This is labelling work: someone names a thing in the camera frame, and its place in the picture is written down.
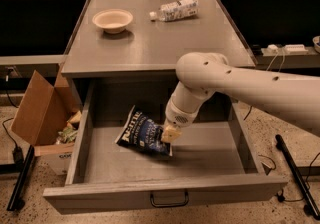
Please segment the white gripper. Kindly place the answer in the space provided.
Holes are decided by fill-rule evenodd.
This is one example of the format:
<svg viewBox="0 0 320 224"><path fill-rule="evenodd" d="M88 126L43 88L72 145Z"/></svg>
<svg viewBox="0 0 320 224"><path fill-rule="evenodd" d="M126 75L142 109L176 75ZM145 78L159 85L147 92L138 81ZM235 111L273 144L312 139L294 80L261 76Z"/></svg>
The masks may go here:
<svg viewBox="0 0 320 224"><path fill-rule="evenodd" d="M165 110L166 120L170 124L164 126L161 141L172 143L179 138L182 134L180 127L190 126L197 117L199 109L200 103L194 98L171 97Z"/></svg>

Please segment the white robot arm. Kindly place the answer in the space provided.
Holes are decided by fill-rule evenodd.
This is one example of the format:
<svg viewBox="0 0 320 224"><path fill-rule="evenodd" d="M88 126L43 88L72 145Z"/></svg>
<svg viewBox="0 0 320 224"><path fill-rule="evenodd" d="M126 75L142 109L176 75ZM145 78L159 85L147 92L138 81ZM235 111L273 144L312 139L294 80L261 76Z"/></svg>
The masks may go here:
<svg viewBox="0 0 320 224"><path fill-rule="evenodd" d="M320 135L320 78L232 67L218 53L193 52L176 64L178 84L165 110L161 140L171 143L214 93L223 93Z"/></svg>

